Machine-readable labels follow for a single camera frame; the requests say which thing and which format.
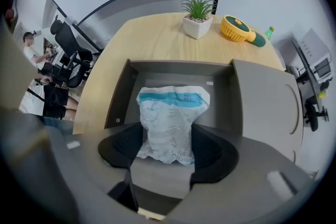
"chair backrest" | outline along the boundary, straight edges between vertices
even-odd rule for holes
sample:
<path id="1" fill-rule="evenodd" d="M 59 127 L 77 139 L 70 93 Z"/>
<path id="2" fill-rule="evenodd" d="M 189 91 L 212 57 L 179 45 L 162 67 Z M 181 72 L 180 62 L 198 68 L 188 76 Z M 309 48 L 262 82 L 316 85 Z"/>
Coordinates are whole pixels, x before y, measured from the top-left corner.
<path id="1" fill-rule="evenodd" d="M 76 51 L 81 51 L 81 47 L 78 45 L 70 26 L 58 20 L 57 16 L 51 25 L 50 32 L 55 35 L 55 41 L 69 58 Z"/>

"white printer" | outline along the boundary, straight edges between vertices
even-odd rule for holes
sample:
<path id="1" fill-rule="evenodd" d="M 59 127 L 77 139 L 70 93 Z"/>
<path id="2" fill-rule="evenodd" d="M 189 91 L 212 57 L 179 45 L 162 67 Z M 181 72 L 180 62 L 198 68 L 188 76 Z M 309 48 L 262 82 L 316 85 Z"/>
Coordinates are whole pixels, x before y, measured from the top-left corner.
<path id="1" fill-rule="evenodd" d="M 305 34 L 299 45 L 317 81 L 322 83 L 331 79 L 333 67 L 330 52 L 313 29 Z"/>

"black shorts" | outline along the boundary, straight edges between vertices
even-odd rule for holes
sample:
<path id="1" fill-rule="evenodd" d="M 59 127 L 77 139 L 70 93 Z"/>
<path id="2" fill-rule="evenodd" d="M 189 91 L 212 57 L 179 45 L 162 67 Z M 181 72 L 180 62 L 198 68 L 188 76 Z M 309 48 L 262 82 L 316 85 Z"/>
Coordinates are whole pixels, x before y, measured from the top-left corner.
<path id="1" fill-rule="evenodd" d="M 43 116 L 62 119 L 65 116 L 65 106 L 69 98 L 68 90 L 55 88 L 51 85 L 44 86 L 43 89 L 45 100 Z"/>

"desk drawer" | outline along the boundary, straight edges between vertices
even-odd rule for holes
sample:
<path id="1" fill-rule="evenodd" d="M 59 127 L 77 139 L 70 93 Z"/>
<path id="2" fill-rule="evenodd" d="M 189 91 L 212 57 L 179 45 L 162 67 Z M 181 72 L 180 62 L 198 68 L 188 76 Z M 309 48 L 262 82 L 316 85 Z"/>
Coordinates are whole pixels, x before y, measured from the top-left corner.
<path id="1" fill-rule="evenodd" d="M 195 123 L 241 134 L 240 94 L 231 65 L 193 61 L 130 61 L 120 74 L 105 128 L 140 121 L 136 98 L 142 87 L 201 86 L 210 106 Z"/>

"wooden desk surface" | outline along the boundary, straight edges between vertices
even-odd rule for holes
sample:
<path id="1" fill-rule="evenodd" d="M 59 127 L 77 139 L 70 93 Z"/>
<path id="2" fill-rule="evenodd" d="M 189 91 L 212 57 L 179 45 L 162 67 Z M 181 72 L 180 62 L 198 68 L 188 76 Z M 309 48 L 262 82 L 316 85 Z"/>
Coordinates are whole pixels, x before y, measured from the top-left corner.
<path id="1" fill-rule="evenodd" d="M 183 15 L 185 13 L 140 17 L 127 21 L 119 29 L 85 84 L 76 113 L 74 134 L 104 129 L 114 88 L 128 58 L 216 63 L 239 59 L 284 70 L 268 40 L 262 48 L 248 42 L 232 42 L 222 35 L 220 24 L 223 17 L 216 15 L 212 15 L 214 19 L 209 32 L 195 40 L 183 30 Z"/>

